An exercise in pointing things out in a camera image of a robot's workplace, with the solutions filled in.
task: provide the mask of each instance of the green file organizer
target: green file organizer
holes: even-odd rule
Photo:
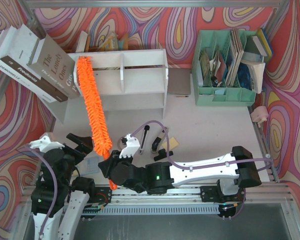
[[[256,31],[239,30],[238,32],[242,48],[245,49],[247,37],[256,35]],[[199,32],[191,69],[195,104],[197,106],[247,107],[251,106],[255,102],[256,93],[249,89],[240,87],[238,77],[236,77],[233,87],[227,87],[224,82],[222,82],[220,87],[213,87],[211,81],[209,81],[210,86],[198,86],[197,62],[201,57],[200,53],[204,51],[205,48],[211,48],[212,51],[209,55],[209,59],[212,59],[218,45],[219,50],[224,57],[224,61],[226,61],[231,43],[230,34],[230,30],[200,30]],[[224,89],[224,94],[215,94],[216,90],[220,89]]]

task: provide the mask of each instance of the colorful backdrop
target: colorful backdrop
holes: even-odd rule
[[[291,0],[270,34],[274,57],[264,75],[258,103],[267,106],[264,134],[280,179],[300,208],[300,0]]]
[[[201,29],[256,30],[271,8],[44,8],[36,9],[49,35],[70,49],[81,31],[100,45],[111,33],[129,33],[130,49],[166,48],[172,67],[190,68]],[[0,32],[20,27],[25,18],[14,0],[0,0]],[[300,207],[300,1],[291,0],[270,38],[274,57],[267,67],[264,94],[268,107],[264,131],[279,176],[293,189]],[[12,81],[0,104],[0,239],[10,237],[21,190],[34,174],[36,160],[23,144],[37,139],[51,114],[28,90]]]
[[[13,0],[0,0],[0,32],[26,19]],[[0,240],[11,237],[22,190],[34,176],[37,159],[23,145],[38,139],[52,115],[31,91],[12,80],[0,102]]]
[[[129,33],[129,49],[166,48],[172,67],[191,68],[199,30],[263,27],[272,8],[174,7],[174,8],[42,8],[36,9],[47,33],[70,49],[81,31],[99,46],[115,32]]]

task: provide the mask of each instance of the paper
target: paper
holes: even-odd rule
[[[225,94],[225,89],[218,89],[214,91],[214,95],[224,95]]]
[[[172,149],[174,149],[178,145],[179,145],[179,143],[177,142],[175,137],[170,137],[169,138],[169,151],[171,151]],[[165,149],[165,151],[167,151],[167,142],[164,142],[161,146]]]

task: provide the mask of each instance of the white book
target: white book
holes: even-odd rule
[[[10,27],[2,31],[0,35],[0,70],[49,103],[57,100],[65,101],[66,99],[55,91],[55,88],[50,88],[29,71],[27,61],[32,56],[33,41],[28,41],[27,36],[24,36],[25,28],[27,27],[22,25],[18,30]],[[18,43],[20,43],[19,51],[13,52],[18,47]]]
[[[81,31],[79,38],[76,40],[72,48],[72,53],[84,53],[88,34],[85,31]]]
[[[257,94],[260,94],[262,91],[262,83],[266,64],[264,62],[247,60],[241,60],[241,63],[245,64],[249,69],[251,90]]]

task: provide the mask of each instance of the white shelf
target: white shelf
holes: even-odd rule
[[[124,92],[121,86],[120,70],[94,71],[95,82],[101,96],[164,93],[162,68],[136,68],[123,70]]]
[[[100,96],[123,94],[120,70],[99,70],[93,73]]]
[[[164,118],[168,90],[168,61],[165,49],[83,52],[70,53],[69,56],[75,60],[73,81],[81,95],[77,74],[78,58],[90,57],[94,69],[107,69],[94,71],[104,111],[158,109]],[[67,121],[70,112],[79,116],[88,115],[82,96],[66,102],[44,104],[62,123]]]
[[[123,79],[126,94],[165,92],[161,67],[125,69]]]
[[[157,94],[129,94],[101,96],[103,111],[163,109],[164,95]]]

